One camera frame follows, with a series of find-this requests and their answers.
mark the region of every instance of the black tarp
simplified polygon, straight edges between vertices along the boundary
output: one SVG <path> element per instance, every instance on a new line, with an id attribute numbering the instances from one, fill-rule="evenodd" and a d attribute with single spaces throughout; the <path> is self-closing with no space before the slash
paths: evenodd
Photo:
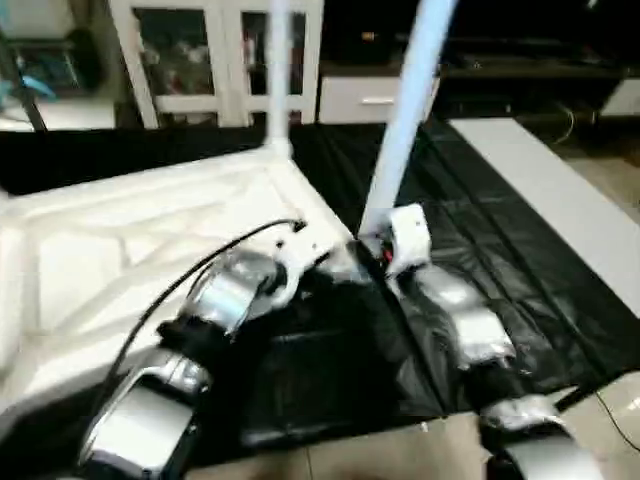
<path id="1" fill-rule="evenodd" d="M 355 231 L 383 126 L 291 130 L 295 161 Z M 234 152 L 254 129 L 0 134 L 0 184 L 26 194 Z M 640 364 L 640 322 L 513 189 L 446 124 L 418 133 L 398 204 L 427 214 L 435 263 L 473 283 L 500 315 L 531 388 L 602 385 Z M 407 287 L 407 324 L 375 285 L 305 279 L 312 293 L 245 332 L 218 378 L 198 463 L 445 416 L 467 408 L 441 319 Z M 0 448 L 33 472 L 68 464 L 83 392 L 34 412 Z"/>

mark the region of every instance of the metal rod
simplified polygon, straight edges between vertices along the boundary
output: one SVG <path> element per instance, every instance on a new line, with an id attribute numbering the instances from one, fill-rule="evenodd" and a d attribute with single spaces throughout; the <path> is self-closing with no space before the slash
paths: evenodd
<path id="1" fill-rule="evenodd" d="M 405 55 L 398 102 L 382 140 L 358 235 L 376 232 L 396 201 L 456 0 L 422 0 Z"/>
<path id="2" fill-rule="evenodd" d="M 289 1 L 271 0 L 269 42 L 267 44 L 269 71 L 267 143 L 271 144 L 288 141 L 287 94 L 291 61 L 290 29 Z"/>

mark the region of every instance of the white metal frame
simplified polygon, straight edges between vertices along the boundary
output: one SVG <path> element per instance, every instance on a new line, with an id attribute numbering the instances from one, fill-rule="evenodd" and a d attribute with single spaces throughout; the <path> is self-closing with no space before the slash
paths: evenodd
<path id="1" fill-rule="evenodd" d="M 222 0 L 109 0 L 109 3 L 133 93 L 146 128 L 158 128 L 158 114 L 162 113 L 216 112 L 220 126 L 236 124 L 233 121 L 231 99 L 221 94 L 230 89 L 229 75 L 226 71 L 228 59 L 222 22 Z M 138 29 L 133 14 L 135 8 L 202 11 L 209 48 L 211 78 L 215 88 L 214 95 L 160 95 L 154 102 L 140 59 Z"/>

